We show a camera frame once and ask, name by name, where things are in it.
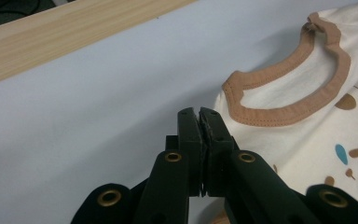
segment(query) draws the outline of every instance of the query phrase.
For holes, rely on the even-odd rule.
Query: brown dot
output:
[[[358,158],[358,148],[352,149],[348,154],[350,154],[352,158]]]
[[[329,186],[334,186],[334,178],[330,175],[327,176],[326,179],[324,180],[325,185],[329,185]]]
[[[336,107],[343,110],[352,110],[356,107],[356,100],[353,96],[345,94],[337,103]]]
[[[345,175],[346,175],[347,177],[352,177],[354,180],[356,180],[356,179],[354,178],[354,176],[353,176],[353,170],[352,170],[351,168],[348,169],[347,172],[345,172]]]

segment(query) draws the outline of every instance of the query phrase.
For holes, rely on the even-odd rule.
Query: wooden board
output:
[[[77,0],[0,26],[0,80],[195,0]]]

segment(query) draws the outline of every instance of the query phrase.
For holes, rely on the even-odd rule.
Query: neckline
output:
[[[324,48],[337,59],[333,77],[316,92],[299,101],[278,108],[257,109],[241,105],[244,91],[254,89],[285,76],[307,60],[314,48],[315,32],[326,34]],[[309,16],[309,22],[301,29],[300,43],[285,60],[265,69],[243,73],[236,71],[223,85],[230,116],[239,123],[259,127],[279,127],[301,121],[337,97],[351,66],[351,57],[339,46],[341,32],[329,21],[320,19],[318,13]]]

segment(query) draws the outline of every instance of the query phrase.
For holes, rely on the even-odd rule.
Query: white garment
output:
[[[350,64],[341,62],[338,65],[344,54],[335,57],[327,51],[337,36],[317,32],[313,51],[300,65],[291,70],[280,70],[282,64],[291,63],[291,60],[286,60],[276,67],[276,73],[282,73],[280,77],[265,76],[264,70],[234,73],[225,83],[225,91],[217,97],[215,110],[222,115],[240,149],[260,154],[290,188],[305,193],[311,185],[333,185],[335,180],[335,187],[344,189],[358,200],[358,89],[353,87],[356,85],[358,88],[358,4],[311,15],[311,24],[307,24],[303,32],[307,32],[307,27],[324,31],[327,25],[323,27],[321,22],[313,19],[318,15],[321,21],[326,21],[333,28],[336,26],[340,31],[339,46],[349,55]],[[340,72],[338,69],[347,65],[350,66],[349,71],[347,69],[347,74],[342,76],[345,69]],[[320,101],[325,102],[323,106],[317,107],[308,101],[305,107],[298,106],[291,111],[300,114],[313,109],[307,116],[302,114],[301,119],[289,118],[291,121],[288,122],[280,118],[272,119],[271,115],[275,112],[283,118],[290,117],[286,116],[285,107],[299,105],[302,99],[320,93],[333,77],[337,79],[335,71],[341,74],[342,85],[336,94],[320,97]],[[260,78],[262,81],[252,85],[238,85],[233,81],[237,78],[245,83],[249,81],[248,77],[258,79],[257,76],[269,80]],[[239,86],[243,87],[243,97],[237,102],[238,105],[241,103],[240,108],[234,111],[230,104],[236,96],[231,88]],[[267,113],[270,119],[258,116],[261,113]]]

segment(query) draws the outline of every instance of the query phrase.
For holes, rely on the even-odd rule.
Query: brass grommet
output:
[[[109,194],[112,194],[113,198],[106,200],[104,197]],[[121,200],[121,193],[120,193],[120,191],[118,191],[116,189],[106,190],[106,191],[102,192],[100,194],[100,196],[98,196],[98,204],[103,207],[112,206],[112,205],[118,203],[120,200]]]
[[[165,155],[166,161],[179,161],[182,159],[182,155],[176,152],[171,152]]]
[[[240,158],[241,161],[249,163],[255,161],[255,156],[246,152],[242,152],[240,155],[238,155],[238,158]]]
[[[344,208],[348,206],[348,201],[344,197],[331,190],[322,189],[319,191],[319,197],[321,197],[325,203],[338,208]]]

